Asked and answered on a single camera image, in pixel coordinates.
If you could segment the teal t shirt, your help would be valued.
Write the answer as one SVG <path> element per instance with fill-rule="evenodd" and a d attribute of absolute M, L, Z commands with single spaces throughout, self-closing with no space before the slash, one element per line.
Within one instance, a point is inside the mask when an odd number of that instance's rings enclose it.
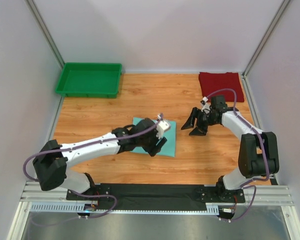
<path fill-rule="evenodd" d="M 143 118 L 134 117 L 132 124 L 138 124 Z M 164 133 L 164 137 L 167 139 L 167 142 L 163 145 L 160 152 L 156 156 L 165 156 L 165 157 L 175 157 L 176 154 L 176 128 L 177 123 L 172 120 L 168 120 L 170 123 L 170 130 Z M 142 147 L 136 147 L 131 151 L 136 154 L 148 154 Z"/>

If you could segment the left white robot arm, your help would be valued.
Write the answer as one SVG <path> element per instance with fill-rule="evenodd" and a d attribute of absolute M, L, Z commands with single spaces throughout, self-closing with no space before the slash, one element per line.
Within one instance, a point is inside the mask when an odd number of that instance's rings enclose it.
<path fill-rule="evenodd" d="M 167 142 L 164 133 L 170 127 L 165 119 L 145 118 L 137 124 L 117 127 L 100 137 L 81 142 L 59 144 L 55 139 L 49 140 L 32 161 L 40 188 L 45 192 L 58 187 L 68 189 L 89 201 L 96 190 L 92 177 L 88 173 L 72 171 L 72 167 L 98 157 L 130 152 L 137 147 L 154 157 Z"/>

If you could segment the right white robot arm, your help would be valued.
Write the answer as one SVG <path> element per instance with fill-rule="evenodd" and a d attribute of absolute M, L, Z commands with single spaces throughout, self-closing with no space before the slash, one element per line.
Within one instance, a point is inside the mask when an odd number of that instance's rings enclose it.
<path fill-rule="evenodd" d="M 254 181 L 266 182 L 270 175 L 279 171 L 276 135 L 250 124 L 236 108 L 194 107 L 181 129 L 192 129 L 190 136 L 206 136 L 208 127 L 214 125 L 229 129 L 240 140 L 238 167 L 222 176 L 223 184 L 215 189 L 215 196 L 219 201 L 226 202 L 232 198 L 233 190 Z"/>

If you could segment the folded dark red t shirt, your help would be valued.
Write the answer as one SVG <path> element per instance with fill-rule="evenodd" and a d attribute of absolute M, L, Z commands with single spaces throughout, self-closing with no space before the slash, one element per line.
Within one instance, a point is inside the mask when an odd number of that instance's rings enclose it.
<path fill-rule="evenodd" d="M 207 97 L 209 94 L 217 90 L 233 89 L 236 92 L 236 102 L 243 103 L 245 101 L 239 74 L 237 72 L 200 72 L 198 75 L 198 81 L 203 97 Z"/>

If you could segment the black base mat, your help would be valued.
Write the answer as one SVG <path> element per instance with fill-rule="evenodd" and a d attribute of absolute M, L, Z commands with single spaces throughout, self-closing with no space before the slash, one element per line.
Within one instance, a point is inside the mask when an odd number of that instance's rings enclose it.
<path fill-rule="evenodd" d="M 115 210 L 204 211 L 206 203 L 220 203 L 214 187 L 193 184 L 101 183 L 95 193 L 117 198 Z"/>

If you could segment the green plastic tray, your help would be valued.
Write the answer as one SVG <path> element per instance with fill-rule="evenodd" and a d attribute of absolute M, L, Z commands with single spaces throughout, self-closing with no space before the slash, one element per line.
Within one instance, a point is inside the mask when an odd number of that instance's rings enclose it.
<path fill-rule="evenodd" d="M 115 99 L 121 74 L 120 63 L 67 62 L 55 92 L 71 98 Z"/>

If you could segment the aluminium front rail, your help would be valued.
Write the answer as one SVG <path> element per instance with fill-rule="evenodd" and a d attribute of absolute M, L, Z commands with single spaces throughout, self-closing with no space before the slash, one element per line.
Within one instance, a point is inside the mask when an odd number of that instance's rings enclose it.
<path fill-rule="evenodd" d="M 28 181 L 21 195 L 24 202 L 64 202 L 67 190 L 57 187 L 50 191 L 42 191 L 39 183 Z M 257 185 L 253 201 L 255 206 L 293 206 L 294 202 L 285 185 Z"/>

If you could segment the right aluminium frame post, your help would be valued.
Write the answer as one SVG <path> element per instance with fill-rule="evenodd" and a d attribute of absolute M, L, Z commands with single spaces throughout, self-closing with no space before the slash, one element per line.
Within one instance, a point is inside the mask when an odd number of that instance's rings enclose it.
<path fill-rule="evenodd" d="M 271 38 L 273 32 L 275 31 L 277 25 L 279 24 L 281 18 L 284 16 L 287 8 L 292 3 L 292 0 L 283 0 L 278 10 L 276 11 L 274 17 L 272 18 L 270 24 L 268 25 L 263 37 L 261 38 L 256 50 L 254 51 L 251 59 L 249 60 L 247 66 L 245 67 L 244 71 L 242 72 L 243 78 L 247 77 L 250 71 L 252 70 L 254 64 L 256 63 L 258 57 L 262 53 L 263 49 L 265 48 L 268 40 Z"/>

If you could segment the aluminium frame post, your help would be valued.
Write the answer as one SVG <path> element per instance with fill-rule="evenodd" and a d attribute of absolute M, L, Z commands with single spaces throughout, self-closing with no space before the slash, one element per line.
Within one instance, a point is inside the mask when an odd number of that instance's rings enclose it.
<path fill-rule="evenodd" d="M 36 21 L 38 27 L 40 28 L 45 40 L 47 41 L 57 63 L 61 68 L 63 68 L 65 65 L 65 61 L 44 21 L 44 18 L 42 17 L 42 14 L 39 11 L 38 6 L 36 5 L 34 0 L 25 0 L 25 3 L 28 6 L 32 16 L 34 17 L 34 20 Z"/>
<path fill-rule="evenodd" d="M 252 70 L 254 64 L 256 63 L 258 57 L 262 53 L 263 49 L 265 48 L 268 40 L 271 38 L 273 32 L 275 31 L 277 25 L 279 24 L 281 18 L 284 16 L 287 8 L 292 3 L 292 0 L 283 0 L 278 10 L 276 11 L 274 17 L 272 18 L 270 24 L 268 25 L 263 37 L 261 38 L 256 50 L 254 51 L 251 59 L 249 60 L 247 66 L 245 67 L 244 71 L 242 72 L 243 78 L 247 77 L 250 71 Z"/>

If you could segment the left aluminium frame post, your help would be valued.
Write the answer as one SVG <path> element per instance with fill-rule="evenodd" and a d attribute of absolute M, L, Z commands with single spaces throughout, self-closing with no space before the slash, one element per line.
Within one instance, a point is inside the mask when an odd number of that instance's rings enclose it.
<path fill-rule="evenodd" d="M 34 17 L 34 20 L 36 21 L 38 27 L 40 28 L 45 40 L 47 41 L 57 63 L 61 68 L 63 68 L 65 65 L 65 61 L 44 21 L 44 18 L 42 17 L 42 14 L 39 11 L 38 6 L 36 5 L 34 0 L 25 0 L 25 3 L 28 6 L 32 16 Z"/>

